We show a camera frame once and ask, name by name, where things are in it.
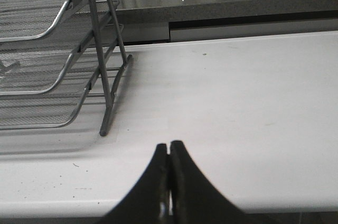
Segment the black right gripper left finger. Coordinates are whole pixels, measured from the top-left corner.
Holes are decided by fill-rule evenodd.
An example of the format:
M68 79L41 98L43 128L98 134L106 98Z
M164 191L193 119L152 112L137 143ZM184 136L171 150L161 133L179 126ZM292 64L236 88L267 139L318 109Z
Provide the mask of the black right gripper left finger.
M167 223L167 146L158 144L142 176L99 223Z

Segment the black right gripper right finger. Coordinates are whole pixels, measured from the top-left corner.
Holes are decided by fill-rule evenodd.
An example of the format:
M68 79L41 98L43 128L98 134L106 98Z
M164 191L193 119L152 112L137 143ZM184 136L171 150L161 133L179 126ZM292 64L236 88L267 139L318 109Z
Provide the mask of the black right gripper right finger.
M176 223L248 223L248 217L204 176L183 142L171 142L170 156Z

